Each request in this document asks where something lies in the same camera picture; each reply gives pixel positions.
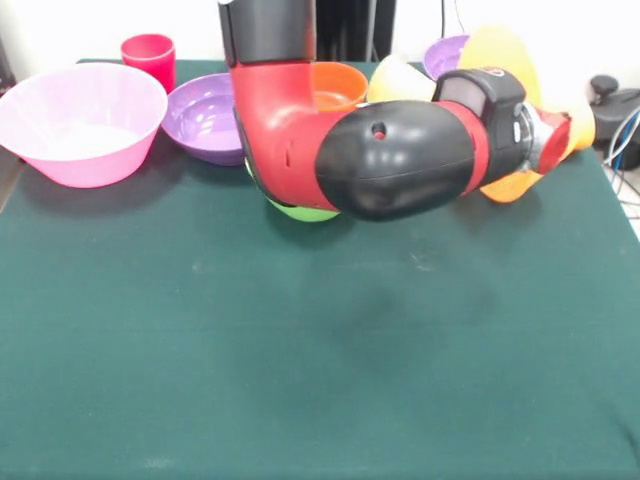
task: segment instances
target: orange bowl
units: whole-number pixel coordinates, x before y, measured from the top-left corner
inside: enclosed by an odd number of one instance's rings
[[[367,77],[339,62],[313,64],[313,96],[322,112],[353,110],[367,96]]]

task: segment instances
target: red cup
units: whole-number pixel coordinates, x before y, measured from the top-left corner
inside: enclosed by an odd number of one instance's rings
[[[125,65],[139,68],[158,80],[167,93],[176,87],[176,47],[159,34],[144,34],[125,40],[120,47]]]

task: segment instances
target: red robot arm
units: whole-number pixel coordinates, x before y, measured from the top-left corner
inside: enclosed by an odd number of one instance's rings
[[[436,208],[522,168],[546,171],[569,122],[540,114],[508,72],[455,71],[434,102],[320,113],[315,1],[219,0],[236,119],[256,183],[284,205],[374,221]]]

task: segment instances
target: green tablecloth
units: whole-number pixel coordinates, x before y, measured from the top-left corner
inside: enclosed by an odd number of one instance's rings
[[[26,169],[0,248],[2,480],[637,478],[640,249],[591,151],[307,225],[160,134],[109,188]]]

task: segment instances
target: purple bowl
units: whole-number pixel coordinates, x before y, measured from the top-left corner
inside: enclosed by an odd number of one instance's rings
[[[455,70],[460,60],[460,52],[468,39],[469,35],[456,35],[441,38],[431,45],[425,52],[422,62],[427,76],[436,81],[443,73]]]
[[[200,160],[225,167],[244,165],[233,104],[228,73],[196,78],[171,92],[162,128]]]

